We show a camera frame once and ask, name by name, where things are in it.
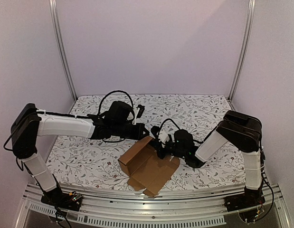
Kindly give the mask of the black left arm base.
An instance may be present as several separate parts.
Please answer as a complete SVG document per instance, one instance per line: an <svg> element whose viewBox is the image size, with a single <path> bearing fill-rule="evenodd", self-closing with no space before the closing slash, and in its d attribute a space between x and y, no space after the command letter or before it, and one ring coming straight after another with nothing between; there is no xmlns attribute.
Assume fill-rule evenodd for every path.
<svg viewBox="0 0 294 228"><path fill-rule="evenodd" d="M41 202L58 208L72 211L79 211L83 200L83 195L76 191L64 193L61 189L54 189L44 192Z"/></svg>

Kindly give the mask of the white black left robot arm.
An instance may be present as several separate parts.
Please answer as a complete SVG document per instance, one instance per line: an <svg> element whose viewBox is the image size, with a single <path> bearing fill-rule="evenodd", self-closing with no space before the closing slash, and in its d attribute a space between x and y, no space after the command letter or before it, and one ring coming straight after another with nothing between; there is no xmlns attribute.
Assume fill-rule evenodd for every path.
<svg viewBox="0 0 294 228"><path fill-rule="evenodd" d="M38 154L38 137L48 135L76 136L105 141L112 136L121 139L141 140L149 135L143 123L137 122L144 112L144 106L134 108L125 102L115 101L108 111L86 116L47 112L28 103L11 126L10 136L3 148L13 152L30 175L47 192L47 199L55 206L66 201L59 184Z"/></svg>

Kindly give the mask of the brown cardboard box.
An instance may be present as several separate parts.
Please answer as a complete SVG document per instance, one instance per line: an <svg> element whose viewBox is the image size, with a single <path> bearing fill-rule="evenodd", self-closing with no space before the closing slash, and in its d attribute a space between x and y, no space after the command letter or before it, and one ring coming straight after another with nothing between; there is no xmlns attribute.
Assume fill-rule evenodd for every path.
<svg viewBox="0 0 294 228"><path fill-rule="evenodd" d="M180 159L171 156L158 158L156 150L149 144L151 141L150 136L137 141L120 156L118 162L122 171L129 176L129 186L154 197L178 169Z"/></svg>

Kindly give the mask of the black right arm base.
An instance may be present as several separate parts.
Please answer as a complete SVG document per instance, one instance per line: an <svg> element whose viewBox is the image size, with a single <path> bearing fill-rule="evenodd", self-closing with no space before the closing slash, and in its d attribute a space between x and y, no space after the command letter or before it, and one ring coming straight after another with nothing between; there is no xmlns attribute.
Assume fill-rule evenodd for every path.
<svg viewBox="0 0 294 228"><path fill-rule="evenodd" d="M265 203L263 194L242 193L224 198L224 206L228 212L254 207L263 203Z"/></svg>

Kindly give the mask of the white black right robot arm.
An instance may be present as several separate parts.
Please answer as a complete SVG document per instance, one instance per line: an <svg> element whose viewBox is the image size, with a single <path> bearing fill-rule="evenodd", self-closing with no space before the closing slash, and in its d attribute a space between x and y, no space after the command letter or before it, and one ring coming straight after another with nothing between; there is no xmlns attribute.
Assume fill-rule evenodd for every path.
<svg viewBox="0 0 294 228"><path fill-rule="evenodd" d="M262 147L262 123L259 119L229 110L217 126L202 140L194 140L187 130L179 128L173 135L164 133L163 126L153 126L153 147L160 159L172 155L184 159L196 169L206 162L226 143L234 145L243 155L246 171L246 193L240 197L244 207L258 201L263 186L264 151Z"/></svg>

